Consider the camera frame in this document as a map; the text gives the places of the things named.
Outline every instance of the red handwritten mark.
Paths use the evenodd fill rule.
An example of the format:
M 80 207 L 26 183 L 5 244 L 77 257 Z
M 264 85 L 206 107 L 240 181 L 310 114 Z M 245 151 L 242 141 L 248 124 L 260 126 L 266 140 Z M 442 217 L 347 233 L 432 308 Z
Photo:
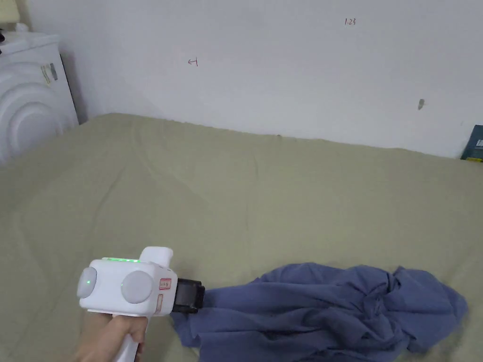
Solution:
M 188 64 L 191 64 L 191 63 L 196 63 L 196 66 L 198 66 L 198 57 L 196 57 L 196 60 L 189 60 L 188 61 Z

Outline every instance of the white handheld device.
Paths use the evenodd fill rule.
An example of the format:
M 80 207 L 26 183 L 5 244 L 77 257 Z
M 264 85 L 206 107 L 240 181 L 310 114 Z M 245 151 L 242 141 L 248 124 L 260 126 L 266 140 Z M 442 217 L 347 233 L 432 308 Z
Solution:
M 203 307 L 205 288 L 180 279 L 170 269 L 173 251 L 147 247 L 139 259 L 102 258 L 83 270 L 77 287 L 80 306 L 89 312 L 133 317 L 196 313 Z M 133 362 L 138 344 L 130 335 L 114 360 Z

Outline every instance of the washing machine label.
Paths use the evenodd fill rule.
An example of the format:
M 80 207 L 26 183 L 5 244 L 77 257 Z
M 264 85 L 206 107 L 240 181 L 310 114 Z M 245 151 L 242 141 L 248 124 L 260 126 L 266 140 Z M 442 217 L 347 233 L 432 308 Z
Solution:
M 58 79 L 56 67 L 54 66 L 54 63 L 44 64 L 40 66 L 40 70 L 42 71 L 42 75 L 47 85 L 50 85 L 50 83 L 52 83 L 51 78 L 53 78 L 54 81 Z
M 47 74 L 47 70 L 49 70 L 50 72 L 50 65 L 42 65 L 40 66 L 40 69 L 42 70 L 42 74 L 43 74 L 43 77 L 45 78 L 45 82 L 47 83 L 47 85 L 50 85 L 51 83 L 51 80 L 50 80 L 50 77 L 49 75 Z

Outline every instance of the hand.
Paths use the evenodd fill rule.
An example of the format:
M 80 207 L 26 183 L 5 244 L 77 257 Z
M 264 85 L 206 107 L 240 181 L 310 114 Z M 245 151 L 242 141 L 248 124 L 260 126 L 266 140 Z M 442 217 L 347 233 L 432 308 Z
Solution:
M 79 362 L 112 362 L 124 337 L 131 335 L 139 343 L 136 362 L 140 361 L 148 319 L 145 317 L 117 316 L 89 313 L 82 341 L 76 355 Z

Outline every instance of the gray circular button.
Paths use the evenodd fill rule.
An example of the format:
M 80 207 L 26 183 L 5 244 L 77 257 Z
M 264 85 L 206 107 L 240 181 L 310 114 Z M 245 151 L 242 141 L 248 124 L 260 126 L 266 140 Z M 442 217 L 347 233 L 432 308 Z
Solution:
M 151 295 L 153 283 L 149 274 L 136 270 L 124 278 L 121 284 L 121 292 L 127 302 L 131 304 L 142 303 Z
M 77 284 L 77 296 L 79 298 L 87 298 L 91 295 L 96 286 L 97 270 L 93 267 L 85 268 L 79 278 Z

